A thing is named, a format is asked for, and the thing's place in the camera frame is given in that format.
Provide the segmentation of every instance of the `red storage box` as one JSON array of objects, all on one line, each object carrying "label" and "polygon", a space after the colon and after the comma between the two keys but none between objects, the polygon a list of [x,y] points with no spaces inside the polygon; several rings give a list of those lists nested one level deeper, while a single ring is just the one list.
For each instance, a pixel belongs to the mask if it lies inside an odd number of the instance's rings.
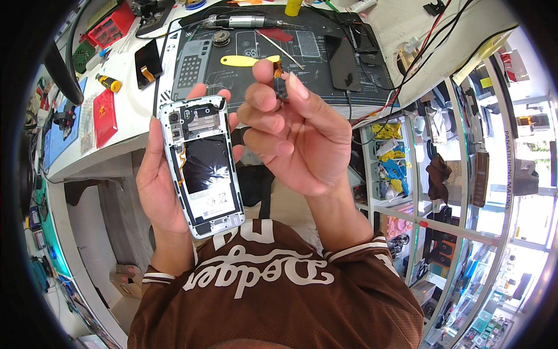
[{"label": "red storage box", "polygon": [[116,11],[91,29],[87,36],[99,45],[101,49],[105,49],[128,34],[128,30],[135,18],[130,6],[124,1]]}]

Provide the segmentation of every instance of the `hand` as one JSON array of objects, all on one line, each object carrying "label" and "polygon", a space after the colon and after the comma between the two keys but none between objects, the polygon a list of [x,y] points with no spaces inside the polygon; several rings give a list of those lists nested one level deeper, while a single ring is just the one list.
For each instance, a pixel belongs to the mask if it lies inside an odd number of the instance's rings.
[{"label": "hand", "polygon": [[277,100],[273,64],[254,64],[256,83],[246,91],[238,119],[252,128],[244,143],[284,185],[303,195],[322,195],[344,176],[350,160],[349,122],[293,73],[284,74],[288,103]]},{"label": "hand", "polygon": [[[221,90],[219,95],[230,99],[228,90]],[[188,98],[205,96],[205,85],[197,84],[188,95]],[[229,127],[233,130],[238,125],[236,113],[229,114]],[[188,232],[188,223],[182,212],[182,207],[175,193],[169,164],[163,151],[163,133],[161,122],[151,118],[149,124],[149,139],[141,166],[136,176],[139,200],[147,218],[153,227],[171,233]],[[240,159],[243,147],[233,147],[234,158]]]}]

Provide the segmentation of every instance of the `screwdriver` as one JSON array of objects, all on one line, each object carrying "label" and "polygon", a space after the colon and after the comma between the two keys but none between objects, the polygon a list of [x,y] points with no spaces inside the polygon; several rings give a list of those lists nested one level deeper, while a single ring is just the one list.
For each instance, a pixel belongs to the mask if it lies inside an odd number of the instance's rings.
[{"label": "screwdriver", "polygon": [[217,15],[209,16],[202,27],[215,28],[304,28],[303,26],[274,20],[267,16],[229,16],[217,18]]},{"label": "screwdriver", "polygon": [[112,92],[118,92],[120,91],[120,87],[122,87],[122,83],[120,81],[106,75],[97,74],[95,79],[99,80],[101,85],[105,86],[107,90],[111,90]]}]

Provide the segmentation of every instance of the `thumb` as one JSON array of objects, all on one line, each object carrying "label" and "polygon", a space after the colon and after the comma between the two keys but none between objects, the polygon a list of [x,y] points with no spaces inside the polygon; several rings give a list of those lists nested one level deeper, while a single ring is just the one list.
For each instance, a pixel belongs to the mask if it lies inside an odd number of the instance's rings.
[{"label": "thumb", "polygon": [[308,90],[293,72],[289,73],[286,86],[290,108],[310,121],[324,136],[342,137],[350,142],[350,123],[320,96]]},{"label": "thumb", "polygon": [[157,176],[161,158],[163,157],[163,147],[161,122],[157,118],[151,117],[149,122],[149,138],[141,166],[139,167],[138,181],[147,184]]}]

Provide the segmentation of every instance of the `disassembled smartphone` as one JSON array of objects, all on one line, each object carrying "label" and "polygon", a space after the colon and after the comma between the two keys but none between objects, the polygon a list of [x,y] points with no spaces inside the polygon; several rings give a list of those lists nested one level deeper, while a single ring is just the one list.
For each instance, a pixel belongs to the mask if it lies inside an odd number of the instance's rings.
[{"label": "disassembled smartphone", "polygon": [[192,235],[201,239],[244,223],[227,101],[219,95],[161,108],[165,154]]}]

